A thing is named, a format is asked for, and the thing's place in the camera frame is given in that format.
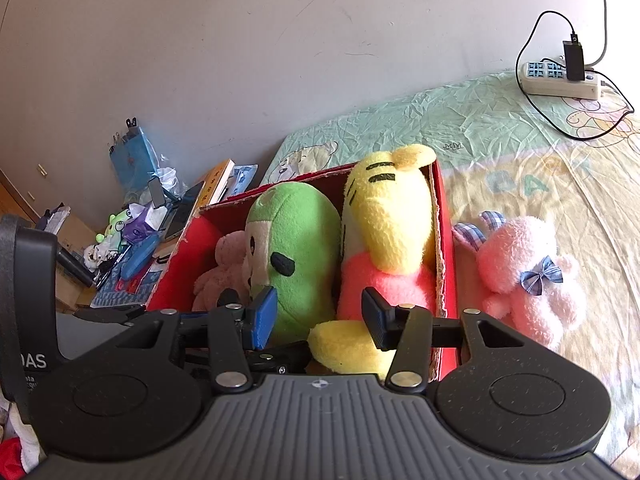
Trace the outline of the mauve teddy bear plush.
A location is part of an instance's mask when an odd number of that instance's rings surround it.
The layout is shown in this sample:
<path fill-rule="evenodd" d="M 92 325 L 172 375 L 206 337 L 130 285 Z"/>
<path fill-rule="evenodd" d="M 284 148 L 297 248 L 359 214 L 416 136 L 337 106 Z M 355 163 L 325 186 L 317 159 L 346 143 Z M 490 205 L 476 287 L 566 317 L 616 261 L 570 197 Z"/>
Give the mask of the mauve teddy bear plush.
<path fill-rule="evenodd" d="M 234 231 L 221 237 L 215 247 L 216 266 L 203 273 L 194 283 L 192 311 L 209 311 L 216 307 L 222 292 L 233 289 L 241 304 L 250 302 L 250 291 L 244 274 L 246 256 L 245 232 Z"/>

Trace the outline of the yellow tiger plush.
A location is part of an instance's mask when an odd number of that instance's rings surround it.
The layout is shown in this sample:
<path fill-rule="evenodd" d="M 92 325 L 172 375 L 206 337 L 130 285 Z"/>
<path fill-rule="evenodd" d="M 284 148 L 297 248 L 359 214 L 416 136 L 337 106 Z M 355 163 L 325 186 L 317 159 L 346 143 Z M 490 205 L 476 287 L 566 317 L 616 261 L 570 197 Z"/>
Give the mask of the yellow tiger plush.
<path fill-rule="evenodd" d="M 374 152 L 350 170 L 344 188 L 341 288 L 336 319 L 310 331 L 314 359 L 337 374 L 385 377 L 393 352 L 375 347 L 361 313 L 363 289 L 393 306 L 436 310 L 434 204 L 423 169 L 436 160 L 423 144 Z"/>

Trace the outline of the green monkey plush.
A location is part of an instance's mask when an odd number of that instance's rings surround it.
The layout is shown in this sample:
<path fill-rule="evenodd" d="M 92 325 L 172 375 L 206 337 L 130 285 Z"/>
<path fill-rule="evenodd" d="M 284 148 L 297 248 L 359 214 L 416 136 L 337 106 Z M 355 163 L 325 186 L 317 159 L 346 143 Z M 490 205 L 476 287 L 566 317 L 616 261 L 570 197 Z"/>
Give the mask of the green monkey plush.
<path fill-rule="evenodd" d="M 272 344 L 305 340 L 314 326 L 334 319 L 340 234 L 334 205 L 304 182 L 273 185 L 250 207 L 244 274 L 253 296 L 265 286 L 278 293 Z"/>

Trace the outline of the wooden cabinet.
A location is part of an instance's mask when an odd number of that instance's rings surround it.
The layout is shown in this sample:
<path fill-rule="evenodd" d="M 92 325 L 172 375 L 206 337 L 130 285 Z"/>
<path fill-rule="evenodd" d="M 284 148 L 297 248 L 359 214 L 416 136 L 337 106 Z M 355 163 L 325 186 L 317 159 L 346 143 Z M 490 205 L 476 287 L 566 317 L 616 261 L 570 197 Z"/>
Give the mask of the wooden cabinet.
<path fill-rule="evenodd" d="M 27 307 L 44 304 L 60 312 L 76 312 L 78 298 L 93 285 L 86 287 L 67 273 L 56 262 L 56 250 L 62 245 L 84 263 L 85 249 L 93 246 L 96 233 L 74 214 L 65 217 L 56 233 L 38 229 L 39 219 L 7 177 L 1 178 L 1 197 L 15 205 L 1 211 L 1 277 L 6 280 L 15 264 L 16 296 L 25 299 Z"/>

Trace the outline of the black cylinder bottle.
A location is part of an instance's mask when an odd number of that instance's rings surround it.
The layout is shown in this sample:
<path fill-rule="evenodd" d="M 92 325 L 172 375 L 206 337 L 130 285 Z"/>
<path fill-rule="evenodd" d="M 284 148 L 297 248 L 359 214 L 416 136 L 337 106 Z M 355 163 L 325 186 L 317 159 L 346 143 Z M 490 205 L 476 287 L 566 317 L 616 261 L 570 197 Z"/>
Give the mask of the black cylinder bottle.
<path fill-rule="evenodd" d="M 86 287 L 93 285 L 93 273 L 62 245 L 56 250 L 56 262 L 79 283 Z"/>

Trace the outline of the pink bunny plush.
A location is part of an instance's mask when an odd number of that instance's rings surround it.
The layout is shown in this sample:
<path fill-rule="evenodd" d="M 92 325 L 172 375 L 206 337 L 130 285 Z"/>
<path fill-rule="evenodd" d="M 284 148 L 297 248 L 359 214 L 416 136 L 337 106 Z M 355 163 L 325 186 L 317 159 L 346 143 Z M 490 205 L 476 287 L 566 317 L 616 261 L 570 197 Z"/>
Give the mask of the pink bunny plush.
<path fill-rule="evenodd" d="M 550 350 L 584 316 L 585 293 L 575 257 L 558 252 L 551 223 L 532 216 L 480 214 L 486 229 L 460 222 L 457 242 L 475 254 L 478 275 L 488 290 L 482 309 L 507 320 L 526 337 Z"/>

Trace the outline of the blue plastic bag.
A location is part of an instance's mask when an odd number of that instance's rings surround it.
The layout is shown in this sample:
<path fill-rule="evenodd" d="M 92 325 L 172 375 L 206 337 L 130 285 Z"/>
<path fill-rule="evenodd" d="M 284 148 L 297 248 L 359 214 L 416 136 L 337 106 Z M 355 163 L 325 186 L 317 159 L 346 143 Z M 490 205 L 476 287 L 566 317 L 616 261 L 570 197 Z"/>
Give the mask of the blue plastic bag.
<path fill-rule="evenodd" d="M 149 180 L 157 176 L 160 161 L 137 118 L 127 118 L 126 126 L 124 134 L 114 136 L 108 154 L 124 194 L 124 203 L 129 204 L 136 202 L 148 188 Z"/>

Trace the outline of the blue booklet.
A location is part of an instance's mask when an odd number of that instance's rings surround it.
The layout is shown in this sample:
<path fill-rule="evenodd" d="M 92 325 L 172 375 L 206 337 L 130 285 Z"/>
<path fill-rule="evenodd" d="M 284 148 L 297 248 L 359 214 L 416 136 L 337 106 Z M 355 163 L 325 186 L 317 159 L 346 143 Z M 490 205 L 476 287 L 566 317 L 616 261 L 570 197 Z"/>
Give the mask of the blue booklet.
<path fill-rule="evenodd" d="M 252 183 L 257 172 L 257 165 L 236 165 L 233 167 L 224 193 L 223 200 L 244 193 Z"/>

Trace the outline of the cartoon print bed sheet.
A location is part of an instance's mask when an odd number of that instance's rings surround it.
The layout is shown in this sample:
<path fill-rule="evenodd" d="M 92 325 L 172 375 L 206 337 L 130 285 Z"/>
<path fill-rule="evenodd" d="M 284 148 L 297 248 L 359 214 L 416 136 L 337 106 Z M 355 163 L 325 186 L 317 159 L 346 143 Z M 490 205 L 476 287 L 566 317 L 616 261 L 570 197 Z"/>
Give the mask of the cartoon print bed sheet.
<path fill-rule="evenodd" d="M 509 73 L 423 91 L 290 134 L 268 183 L 356 162 L 373 151 L 434 148 L 453 222 L 485 210 L 551 222 L 580 264 L 586 307 L 563 356 L 608 387 L 599 454 L 639 473 L 639 109 L 600 100 L 527 101 Z"/>

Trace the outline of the white power strip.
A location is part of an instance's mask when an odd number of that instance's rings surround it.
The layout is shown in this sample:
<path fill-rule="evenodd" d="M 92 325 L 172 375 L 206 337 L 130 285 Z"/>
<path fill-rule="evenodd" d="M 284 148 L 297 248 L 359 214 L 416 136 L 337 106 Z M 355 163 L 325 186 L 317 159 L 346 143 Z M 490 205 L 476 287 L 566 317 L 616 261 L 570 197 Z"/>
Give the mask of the white power strip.
<path fill-rule="evenodd" d="M 532 96 L 557 96 L 590 101 L 597 101 L 601 97 L 601 81 L 598 75 L 586 73 L 584 81 L 568 81 L 564 68 L 555 62 L 523 63 L 518 76 L 523 90 Z"/>

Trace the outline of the black charger adapter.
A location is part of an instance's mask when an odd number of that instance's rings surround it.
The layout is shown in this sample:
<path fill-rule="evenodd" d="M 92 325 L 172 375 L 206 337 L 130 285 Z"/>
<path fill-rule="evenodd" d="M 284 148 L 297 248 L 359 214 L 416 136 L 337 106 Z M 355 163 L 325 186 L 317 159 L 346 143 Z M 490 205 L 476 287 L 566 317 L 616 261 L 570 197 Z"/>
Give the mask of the black charger adapter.
<path fill-rule="evenodd" d="M 585 80 L 585 62 L 582 44 L 576 32 L 570 34 L 570 40 L 563 41 L 565 73 L 568 81 Z"/>

